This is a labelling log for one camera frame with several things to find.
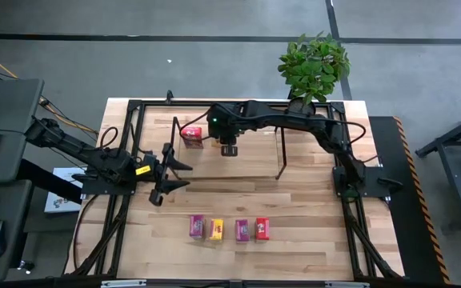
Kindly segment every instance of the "pink box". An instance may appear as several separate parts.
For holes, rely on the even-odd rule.
[[[250,231],[248,230],[248,220],[236,220],[236,242],[246,243],[250,240]]]
[[[193,239],[204,238],[204,215],[190,216],[190,237]]]

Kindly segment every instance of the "potted plant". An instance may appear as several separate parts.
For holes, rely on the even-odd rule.
[[[280,57],[283,64],[279,65],[279,72],[286,78],[286,84],[291,85],[290,96],[303,97],[305,104],[312,99],[325,102],[335,83],[350,73],[345,49],[330,34],[320,38],[322,34],[309,42],[303,34],[298,42],[290,42],[287,54]]]

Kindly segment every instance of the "concrete floor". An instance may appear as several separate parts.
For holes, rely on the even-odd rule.
[[[334,0],[334,5],[342,37],[461,38],[461,1]],[[297,36],[329,29],[324,0],[0,0],[5,32]],[[461,45],[345,47],[353,99],[367,101],[371,115],[399,116],[412,150],[461,119]],[[285,98],[288,88],[276,71],[285,48],[285,43],[0,41],[0,62],[21,78],[43,78],[46,97],[98,129],[109,97],[162,97],[170,89],[188,98]],[[343,94],[337,89],[330,98]],[[40,110],[38,116],[47,114]],[[90,142],[76,129],[66,130]],[[71,166],[48,150],[30,147],[26,157],[46,169]],[[460,204],[439,158],[415,159],[435,227],[459,218]],[[69,233],[55,233],[56,242],[68,245]],[[437,233],[451,280],[461,284],[461,232]],[[64,261],[60,249],[66,245],[54,246],[57,254],[46,253],[46,245],[31,249],[36,258]],[[52,267],[34,276],[60,273]]]

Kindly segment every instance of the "black mat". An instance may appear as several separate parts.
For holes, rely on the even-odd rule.
[[[393,117],[370,117],[370,121],[386,176],[404,185],[391,196],[391,214],[405,275],[417,282],[443,283],[446,269],[435,252],[436,236],[428,229],[431,223],[425,219],[398,123]]]

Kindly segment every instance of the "wooden table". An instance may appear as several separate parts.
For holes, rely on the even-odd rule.
[[[128,100],[108,99],[101,131],[110,126],[122,131]],[[347,101],[344,104],[347,120],[367,128],[366,135],[353,144],[355,156],[366,159],[376,155],[365,102]],[[161,155],[159,145],[170,138],[158,133],[147,134],[147,130],[171,125],[157,121],[154,115],[170,119],[179,111],[175,111],[178,107],[162,107],[161,113],[154,113],[153,109],[157,108],[146,111],[140,146]],[[355,138],[360,129],[351,126],[350,133],[351,138]],[[115,146],[120,143],[120,137],[114,142]],[[343,209],[334,195],[331,180],[333,156],[323,151],[308,133],[286,130],[286,141],[287,168],[278,181],[274,178],[195,179],[186,188],[166,197],[162,207],[149,203],[151,185],[139,185],[127,216],[118,277],[351,280]],[[79,228],[78,262],[88,256],[101,236],[107,202],[108,197],[99,197],[86,212]],[[365,198],[364,210],[371,241],[391,267],[403,274],[386,204]],[[213,243],[190,238],[190,214],[223,218],[224,241]],[[246,218],[253,223],[256,217],[270,218],[271,240],[237,244],[235,219]],[[106,267],[110,263],[112,242],[109,248]],[[366,273],[362,251],[359,245],[361,267]],[[73,270],[71,259],[70,250],[66,273]]]

